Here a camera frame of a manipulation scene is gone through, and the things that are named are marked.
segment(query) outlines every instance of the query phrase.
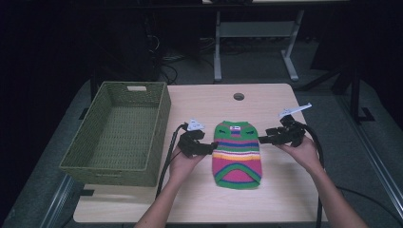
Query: white tag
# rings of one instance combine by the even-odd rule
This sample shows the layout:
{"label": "white tag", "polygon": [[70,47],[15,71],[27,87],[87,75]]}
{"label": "white tag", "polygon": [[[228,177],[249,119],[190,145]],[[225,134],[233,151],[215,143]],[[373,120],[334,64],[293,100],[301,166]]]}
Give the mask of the white tag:
{"label": "white tag", "polygon": [[204,129],[204,125],[196,121],[195,119],[190,119],[190,123],[187,126],[188,131],[193,131],[193,130],[202,130]]}
{"label": "white tag", "polygon": [[282,118],[284,116],[291,115],[291,114],[296,113],[298,111],[302,111],[303,109],[306,109],[308,107],[312,107],[311,103],[308,103],[307,105],[299,106],[299,107],[284,108],[284,111],[279,113],[278,116]]}

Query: dark background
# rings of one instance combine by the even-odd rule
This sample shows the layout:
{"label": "dark background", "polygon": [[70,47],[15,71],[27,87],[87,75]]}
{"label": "dark background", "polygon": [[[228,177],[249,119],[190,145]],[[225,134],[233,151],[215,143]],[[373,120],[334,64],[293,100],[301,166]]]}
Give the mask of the dark background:
{"label": "dark background", "polygon": [[[148,52],[153,44],[147,34],[159,35],[162,45],[194,58],[198,39],[214,37],[211,11],[159,11],[148,20],[147,13],[81,7],[69,1],[0,2],[0,221],[84,82],[156,80],[163,53]],[[361,78],[402,127],[403,15],[398,9],[387,1],[308,9],[298,39],[320,41],[312,68],[331,70],[357,60]],[[224,16],[237,20],[238,15],[245,16]]]}

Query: dark floor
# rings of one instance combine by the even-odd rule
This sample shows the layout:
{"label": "dark floor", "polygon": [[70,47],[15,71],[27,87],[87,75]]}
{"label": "dark floor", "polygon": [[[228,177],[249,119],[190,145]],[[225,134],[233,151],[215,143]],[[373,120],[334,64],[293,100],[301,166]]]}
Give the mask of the dark floor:
{"label": "dark floor", "polygon": [[[71,215],[83,185],[66,177],[58,169],[80,125],[80,116],[91,99],[88,80],[92,72],[87,67],[91,61],[88,61],[88,52],[82,49],[87,40],[79,39],[83,29],[80,19],[87,21],[88,18],[80,13],[75,14],[74,10],[72,13],[66,5],[56,3],[48,4],[48,8],[36,2],[2,4],[2,9],[10,9],[1,15],[9,20],[0,20],[1,25],[10,23],[3,27],[6,36],[2,36],[1,40],[0,65],[4,72],[0,84],[2,180],[6,181],[7,186],[2,189],[5,205],[2,215],[6,218],[4,227],[131,227],[132,224],[74,222]],[[378,18],[380,22],[374,23],[375,26],[389,27],[389,24],[381,23],[384,22],[381,20],[383,17]],[[397,20],[398,16],[395,19],[395,24],[400,25],[402,20]],[[382,33],[382,38],[388,37],[387,34],[390,32]],[[374,67],[374,62],[366,62],[367,65],[371,64],[367,68],[374,70],[370,73],[364,71],[365,75],[361,75],[365,80],[360,84],[359,107],[368,108],[374,116],[373,122],[357,125],[352,121],[348,113],[351,88],[348,87],[342,95],[335,95],[331,90],[338,74],[309,91],[296,91],[301,105],[308,102],[313,104],[303,114],[323,144],[326,169],[334,182],[378,200],[385,206],[386,209],[372,200],[344,191],[346,199],[371,227],[400,227],[391,213],[400,218],[400,222],[402,216],[396,210],[396,205],[402,200],[399,189],[403,188],[403,167],[400,164],[403,161],[403,134],[399,125],[402,118],[396,111],[401,106],[401,77],[395,75],[398,75],[397,63],[403,55],[399,55],[402,53],[401,45],[396,45],[400,42],[395,37],[388,38],[391,39],[375,39],[374,42],[384,47],[382,50],[393,50],[388,55],[391,59],[381,55],[384,52],[379,52],[377,64],[382,65]],[[317,53],[322,53],[319,56],[323,57],[326,51],[317,51],[317,40],[304,40],[298,39],[292,54],[300,77],[297,82],[291,82],[288,78],[279,53],[287,46],[288,39],[226,40],[221,56],[221,84],[286,83],[294,88],[307,85],[328,70],[311,68],[312,62],[317,62]],[[201,47],[204,48],[201,49],[199,60],[181,57],[178,61],[181,53],[170,48],[172,51],[164,53],[167,66],[162,66],[164,74],[159,75],[159,81],[172,83],[177,75],[177,85],[213,84],[213,53],[208,46],[211,41],[202,40]],[[374,155],[380,158],[384,170],[379,170],[380,162],[374,162]],[[387,181],[385,174],[391,177]],[[398,201],[391,198],[394,193]],[[228,225],[252,226],[313,227],[314,224]],[[323,227],[328,227],[328,224],[323,222]]]}

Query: table hole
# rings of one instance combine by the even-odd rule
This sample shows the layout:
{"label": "table hole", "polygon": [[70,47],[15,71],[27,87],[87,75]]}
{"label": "table hole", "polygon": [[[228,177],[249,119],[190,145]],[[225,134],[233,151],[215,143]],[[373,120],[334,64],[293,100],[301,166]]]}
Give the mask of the table hole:
{"label": "table hole", "polygon": [[236,93],[234,94],[234,99],[237,101],[242,101],[243,99],[245,99],[245,95],[243,95],[242,93]]}

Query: striped sweater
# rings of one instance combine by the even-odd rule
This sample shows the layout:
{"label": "striped sweater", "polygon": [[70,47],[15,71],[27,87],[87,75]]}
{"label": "striped sweater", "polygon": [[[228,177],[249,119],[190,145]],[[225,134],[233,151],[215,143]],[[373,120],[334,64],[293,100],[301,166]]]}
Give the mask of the striped sweater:
{"label": "striped sweater", "polygon": [[218,186],[244,189],[259,186],[261,162],[258,132],[248,122],[217,125],[213,151],[213,174]]}

